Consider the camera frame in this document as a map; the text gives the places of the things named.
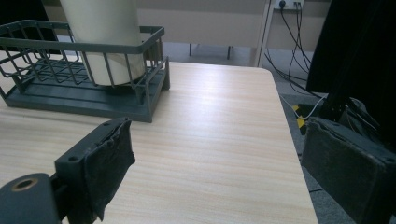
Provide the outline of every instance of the wooden table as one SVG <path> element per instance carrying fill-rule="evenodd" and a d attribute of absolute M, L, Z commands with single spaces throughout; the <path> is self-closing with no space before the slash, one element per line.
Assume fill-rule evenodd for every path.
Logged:
<path fill-rule="evenodd" d="M 171 63 L 152 123 L 133 122 L 136 164 L 104 223 L 317 223 L 270 72 Z M 10 80 L 0 77 L 2 86 Z M 100 123 L 0 103 L 0 186 L 53 162 Z"/>

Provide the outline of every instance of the gray wire rack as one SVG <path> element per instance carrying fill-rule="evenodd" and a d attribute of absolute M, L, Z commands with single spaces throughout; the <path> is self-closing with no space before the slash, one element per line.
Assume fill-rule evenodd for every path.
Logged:
<path fill-rule="evenodd" d="M 27 30 L 36 33 L 38 40 L 30 39 Z M 45 40 L 43 33 L 48 31 L 66 33 L 69 42 Z M 64 22 L 17 21 L 1 25 L 0 36 L 8 37 L 0 37 L 0 46 L 7 55 L 0 59 L 0 72 L 12 78 L 15 86 L 5 92 L 0 83 L 0 93 L 8 106 L 152 122 L 161 91 L 170 89 L 169 60 L 163 57 L 163 27 L 140 26 L 140 32 L 148 35 L 140 46 L 124 46 L 75 43 Z M 103 54 L 111 86 L 95 83 L 87 52 Z M 123 54 L 126 62 L 128 55 L 143 54 L 145 74 L 132 80 L 126 63 L 130 82 L 114 85 L 107 61 L 110 53 Z"/>

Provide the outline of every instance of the dish rack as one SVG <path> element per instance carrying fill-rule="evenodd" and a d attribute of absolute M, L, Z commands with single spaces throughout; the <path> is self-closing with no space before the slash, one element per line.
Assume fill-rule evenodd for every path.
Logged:
<path fill-rule="evenodd" d="M 27 30 L 39 38 L 31 39 Z M 68 40 L 45 40 L 45 32 L 66 34 Z M 17 21 L 1 25 L 0 36 L 8 37 L 0 37 L 0 72 L 15 86 L 6 92 L 0 80 L 0 93 L 13 107 L 152 122 L 161 91 L 170 89 L 169 60 L 163 56 L 163 27 L 140 26 L 140 33 L 147 36 L 140 46 L 88 44 L 76 43 L 64 22 Z M 94 82 L 87 52 L 103 54 L 111 85 Z M 114 85 L 107 60 L 111 53 L 124 56 L 129 83 Z M 145 58 L 145 73 L 136 80 L 128 64 L 131 54 L 143 54 Z"/>

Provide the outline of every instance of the white cup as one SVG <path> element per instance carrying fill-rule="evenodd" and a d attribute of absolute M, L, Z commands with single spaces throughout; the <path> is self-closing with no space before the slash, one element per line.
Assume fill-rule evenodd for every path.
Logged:
<path fill-rule="evenodd" d="M 64 14 L 78 43 L 138 46 L 142 44 L 136 0 L 61 0 Z M 115 85 L 130 82 L 123 54 L 107 54 Z M 102 53 L 87 52 L 94 82 L 111 85 Z M 132 79 L 145 72 L 142 54 L 129 54 Z"/>

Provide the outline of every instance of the electrical outlet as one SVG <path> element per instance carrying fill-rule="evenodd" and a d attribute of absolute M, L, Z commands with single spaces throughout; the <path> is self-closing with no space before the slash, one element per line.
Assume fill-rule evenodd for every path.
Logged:
<path fill-rule="evenodd" d="M 274 9 L 280 9 L 279 3 L 282 0 L 275 0 L 275 5 Z M 304 0 L 283 0 L 285 1 L 285 6 L 283 7 L 283 10 L 301 10 L 304 5 Z"/>

